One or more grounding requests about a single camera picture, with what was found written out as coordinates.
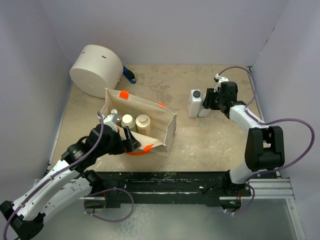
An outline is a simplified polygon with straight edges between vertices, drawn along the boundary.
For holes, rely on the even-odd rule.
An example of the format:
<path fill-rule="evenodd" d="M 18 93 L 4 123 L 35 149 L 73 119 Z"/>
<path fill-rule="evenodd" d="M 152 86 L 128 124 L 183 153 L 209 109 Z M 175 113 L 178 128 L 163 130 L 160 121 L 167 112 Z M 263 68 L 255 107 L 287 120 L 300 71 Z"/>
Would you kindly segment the white square bottle dark cap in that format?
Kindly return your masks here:
<path fill-rule="evenodd" d="M 189 118 L 196 118 L 202 103 L 201 92 L 199 89 L 192 89 L 189 94 L 187 111 Z"/>

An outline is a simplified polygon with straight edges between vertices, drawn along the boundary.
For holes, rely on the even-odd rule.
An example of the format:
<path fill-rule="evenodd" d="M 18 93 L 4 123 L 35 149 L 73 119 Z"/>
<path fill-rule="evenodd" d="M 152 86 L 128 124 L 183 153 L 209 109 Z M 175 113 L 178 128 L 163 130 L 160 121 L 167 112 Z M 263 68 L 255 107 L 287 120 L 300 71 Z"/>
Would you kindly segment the canvas bag orange handles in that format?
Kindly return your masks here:
<path fill-rule="evenodd" d="M 150 118 L 150 135 L 133 132 L 133 136 L 141 143 L 136 151 L 137 155 L 143 152 L 153 152 L 167 157 L 175 139 L 177 130 L 177 114 L 166 106 L 134 96 L 126 90 L 105 90 L 105 105 L 101 113 L 105 116 L 116 109 L 120 116 L 125 114 L 137 118 L 146 115 Z"/>

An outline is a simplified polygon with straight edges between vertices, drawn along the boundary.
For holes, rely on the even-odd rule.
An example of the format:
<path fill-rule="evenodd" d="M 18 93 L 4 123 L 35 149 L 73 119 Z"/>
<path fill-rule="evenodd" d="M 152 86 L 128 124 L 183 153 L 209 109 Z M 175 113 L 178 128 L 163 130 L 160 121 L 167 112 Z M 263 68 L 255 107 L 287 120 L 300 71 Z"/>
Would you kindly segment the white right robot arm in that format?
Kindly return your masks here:
<path fill-rule="evenodd" d="M 229 171 L 228 180 L 222 183 L 222 190 L 228 196 L 240 190 L 240 184 L 253 174 L 272 171 L 285 163 L 284 136 L 279 126 L 267 125 L 237 100 L 238 86 L 233 81 L 219 82 L 215 88 L 208 88 L 202 103 L 203 109 L 221 111 L 228 119 L 238 124 L 247 134 L 244 162 Z"/>

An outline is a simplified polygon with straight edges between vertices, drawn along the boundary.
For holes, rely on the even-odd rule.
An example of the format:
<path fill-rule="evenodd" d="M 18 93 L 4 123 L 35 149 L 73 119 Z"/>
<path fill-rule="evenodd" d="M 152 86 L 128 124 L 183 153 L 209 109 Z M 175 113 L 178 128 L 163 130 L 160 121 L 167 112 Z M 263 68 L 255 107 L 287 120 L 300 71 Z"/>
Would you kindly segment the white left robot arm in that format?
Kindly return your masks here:
<path fill-rule="evenodd" d="M 120 129 L 98 124 L 88 136 L 80 138 L 62 154 L 56 165 L 20 198 L 6 200 L 0 211 L 6 219 L 2 238 L 12 228 L 19 240 L 31 240 L 45 223 L 61 210 L 82 197 L 107 192 L 103 179 L 88 167 L 104 155 L 121 155 L 137 150 L 141 143 L 128 127 Z"/>

